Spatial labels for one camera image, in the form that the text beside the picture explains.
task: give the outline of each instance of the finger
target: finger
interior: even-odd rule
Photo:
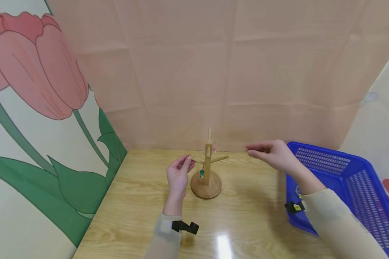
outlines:
[[[182,164],[179,164],[179,166],[177,167],[178,169],[181,169],[182,168],[182,165],[183,165],[183,163]]]
[[[266,162],[268,156],[270,155],[270,154],[262,153],[262,152],[259,152],[256,150],[248,150],[247,154],[253,158],[257,158],[257,159],[262,160],[264,162]]]
[[[173,163],[171,163],[170,167],[175,167],[177,169],[180,169],[186,158],[189,157],[189,154],[182,155],[178,159],[176,159]]]
[[[183,172],[188,172],[191,163],[192,163],[192,159],[188,156],[184,161],[182,168],[180,170]]]
[[[246,148],[258,151],[271,149],[274,146],[274,142],[275,140],[261,141],[257,143],[248,144],[246,145]]]
[[[193,168],[194,168],[194,164],[190,164],[190,166],[189,166],[189,170],[187,170],[187,172],[190,172]]]

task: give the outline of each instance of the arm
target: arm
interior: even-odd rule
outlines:
[[[343,259],[388,258],[347,205],[301,164],[283,141],[263,141],[247,148],[248,155],[286,172],[298,183],[307,218],[334,256]]]
[[[153,239],[144,256],[145,259],[178,258],[182,235],[171,229],[171,224],[173,221],[182,220],[187,173],[194,166],[195,162],[192,162],[189,155],[184,155],[167,168],[169,194],[163,211],[157,218]]]

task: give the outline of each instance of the green leaf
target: green leaf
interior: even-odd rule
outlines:
[[[119,151],[117,150],[118,144],[114,132],[105,133],[98,138],[98,141],[104,143],[109,150],[109,154],[119,161]]]
[[[113,157],[117,159],[117,161],[122,162],[124,160],[124,157],[127,154],[127,150],[114,132],[106,133],[100,136],[98,141],[104,143],[107,146],[110,154],[112,154]]]
[[[98,122],[99,122],[99,131],[101,132],[101,135],[114,132],[111,123],[109,123],[107,116],[105,115],[104,111],[102,111],[101,108],[99,109]]]
[[[120,165],[120,162],[113,157],[112,153],[109,153],[109,168],[107,170],[107,174],[105,175],[105,185],[107,185],[107,187],[109,187],[112,183],[112,180],[114,180]]]
[[[92,214],[85,214],[85,213],[82,213],[82,212],[77,212],[79,215],[85,217],[85,218],[89,218],[89,219],[93,219],[94,216],[95,216],[95,213],[92,213]]]
[[[93,172],[78,172],[49,159],[55,167],[66,201],[78,212],[95,213],[107,192],[105,177]]]
[[[121,140],[118,138],[117,134],[115,134],[115,139],[116,139],[117,144],[118,144],[119,161],[120,161],[120,163],[122,163],[125,156],[127,155],[127,150],[125,149]]]
[[[66,202],[57,177],[31,164],[0,157],[0,179],[22,194],[78,247],[91,220]]]

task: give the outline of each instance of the left hand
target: left hand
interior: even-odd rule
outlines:
[[[195,166],[189,155],[184,155],[167,167],[169,196],[163,208],[166,216],[182,216],[183,199],[186,196],[187,173]]]
[[[167,181],[169,183],[169,196],[186,196],[187,173],[195,166],[189,155],[184,155],[167,167]]]

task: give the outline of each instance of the hand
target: hand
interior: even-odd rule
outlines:
[[[167,167],[169,195],[163,208],[164,215],[181,216],[183,199],[186,196],[187,173],[195,166],[189,155],[184,155]]]
[[[186,196],[187,173],[195,166],[189,155],[184,155],[167,167],[169,195]]]
[[[285,142],[279,139],[249,144],[246,148],[249,156],[258,158],[274,169],[287,174],[295,174],[304,167]]]
[[[289,174],[301,188],[303,195],[312,194],[326,187],[291,152],[282,140],[262,141],[246,146],[247,154],[258,158],[272,168]]]

